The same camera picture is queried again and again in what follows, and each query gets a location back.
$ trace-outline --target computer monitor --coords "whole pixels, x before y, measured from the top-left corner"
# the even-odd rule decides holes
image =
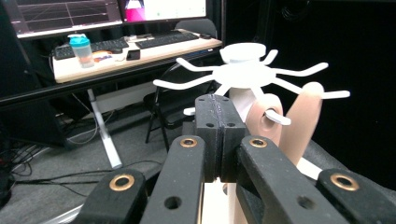
[[[125,23],[177,21],[206,16],[207,0],[119,0]]]
[[[18,38],[122,24],[117,0],[1,0]]]

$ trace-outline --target black keyboard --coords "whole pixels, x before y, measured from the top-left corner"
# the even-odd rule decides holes
[[[96,52],[99,50],[126,49],[126,48],[129,48],[129,45],[128,43],[126,43],[126,41],[123,38],[91,43],[92,52]],[[71,47],[56,48],[52,51],[52,54],[56,60],[75,57]]]
[[[140,49],[149,49],[194,39],[199,39],[199,37],[192,33],[176,33],[171,35],[160,35],[154,37],[154,39],[139,41],[135,43]]]

